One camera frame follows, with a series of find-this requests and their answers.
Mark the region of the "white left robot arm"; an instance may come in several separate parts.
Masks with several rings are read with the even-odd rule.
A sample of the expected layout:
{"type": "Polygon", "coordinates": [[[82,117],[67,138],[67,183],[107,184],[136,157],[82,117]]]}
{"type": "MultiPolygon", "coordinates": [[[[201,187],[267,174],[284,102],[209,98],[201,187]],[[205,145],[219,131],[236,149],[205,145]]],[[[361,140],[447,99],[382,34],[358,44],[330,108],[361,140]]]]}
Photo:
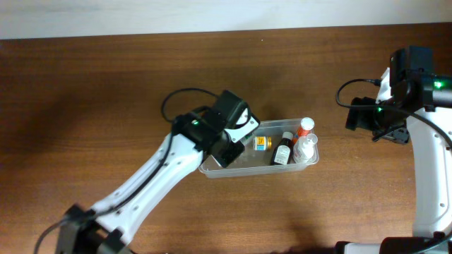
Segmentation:
{"type": "Polygon", "coordinates": [[[212,157],[222,168],[244,152],[242,138],[260,125],[250,106],[229,90],[170,121],[155,154],[118,189],[89,210],[74,205],[59,223],[57,253],[130,253],[146,217],[186,176],[212,157]]]}

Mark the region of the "white plastic bottle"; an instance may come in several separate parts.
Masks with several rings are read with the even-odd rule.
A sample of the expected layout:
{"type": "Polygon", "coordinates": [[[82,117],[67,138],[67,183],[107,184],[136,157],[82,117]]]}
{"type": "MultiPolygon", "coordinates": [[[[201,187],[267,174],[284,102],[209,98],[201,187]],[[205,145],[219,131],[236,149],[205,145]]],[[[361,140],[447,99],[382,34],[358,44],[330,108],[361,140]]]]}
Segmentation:
{"type": "Polygon", "coordinates": [[[318,137],[314,133],[309,133],[297,140],[293,147],[293,160],[297,164],[307,163],[315,153],[315,145],[318,137]]]}

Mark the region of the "orange tube white cap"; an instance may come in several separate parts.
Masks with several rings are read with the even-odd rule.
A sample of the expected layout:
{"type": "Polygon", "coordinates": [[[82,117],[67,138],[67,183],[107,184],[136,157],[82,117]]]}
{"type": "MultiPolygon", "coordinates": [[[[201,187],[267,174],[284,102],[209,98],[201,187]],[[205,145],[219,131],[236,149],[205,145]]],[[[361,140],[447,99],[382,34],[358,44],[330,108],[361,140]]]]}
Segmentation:
{"type": "Polygon", "coordinates": [[[307,136],[311,130],[314,128],[314,120],[310,117],[304,117],[299,122],[298,129],[295,131],[292,143],[295,144],[301,137],[307,136]]]}

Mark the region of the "small gold lid jar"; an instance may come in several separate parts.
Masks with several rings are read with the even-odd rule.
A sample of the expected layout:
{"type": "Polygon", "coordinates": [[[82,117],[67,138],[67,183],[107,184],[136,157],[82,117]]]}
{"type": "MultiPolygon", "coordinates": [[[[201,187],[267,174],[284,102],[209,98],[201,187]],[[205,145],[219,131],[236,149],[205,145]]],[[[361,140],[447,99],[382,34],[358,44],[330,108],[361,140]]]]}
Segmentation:
{"type": "Polygon", "coordinates": [[[253,139],[253,149],[255,151],[266,151],[272,148],[272,138],[270,136],[256,136],[253,139]]]}

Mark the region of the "dark bottle white cap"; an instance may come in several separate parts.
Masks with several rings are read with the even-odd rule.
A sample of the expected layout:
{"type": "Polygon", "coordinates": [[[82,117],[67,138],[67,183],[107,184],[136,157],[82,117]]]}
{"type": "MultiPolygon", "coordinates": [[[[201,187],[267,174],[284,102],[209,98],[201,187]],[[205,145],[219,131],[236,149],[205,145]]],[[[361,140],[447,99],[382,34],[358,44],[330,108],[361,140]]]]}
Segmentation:
{"type": "Polygon", "coordinates": [[[292,138],[291,132],[284,132],[282,139],[273,151],[270,165],[287,165],[292,155],[292,138]]]}

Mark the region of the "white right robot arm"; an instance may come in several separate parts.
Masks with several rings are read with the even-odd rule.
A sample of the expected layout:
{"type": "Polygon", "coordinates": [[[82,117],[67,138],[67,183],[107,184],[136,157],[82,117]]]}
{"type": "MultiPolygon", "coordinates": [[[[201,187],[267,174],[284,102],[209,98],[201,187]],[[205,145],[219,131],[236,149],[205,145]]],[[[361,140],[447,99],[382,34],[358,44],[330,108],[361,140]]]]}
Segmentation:
{"type": "Polygon", "coordinates": [[[391,54],[376,98],[337,104],[349,110],[345,127],[371,131],[372,140],[412,143],[416,213],[411,236],[381,243],[336,243],[334,253],[451,254],[451,77],[434,72],[433,51],[408,46],[391,54]]]}

